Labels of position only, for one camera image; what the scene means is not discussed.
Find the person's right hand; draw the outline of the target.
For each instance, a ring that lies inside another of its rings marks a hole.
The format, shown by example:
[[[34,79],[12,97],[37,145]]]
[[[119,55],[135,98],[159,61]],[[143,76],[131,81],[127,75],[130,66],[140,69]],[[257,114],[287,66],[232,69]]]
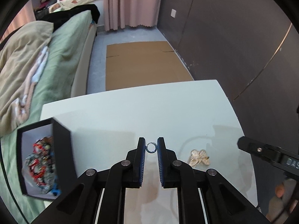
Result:
[[[270,223],[285,223],[298,204],[298,182],[288,178],[275,188],[266,218]]]

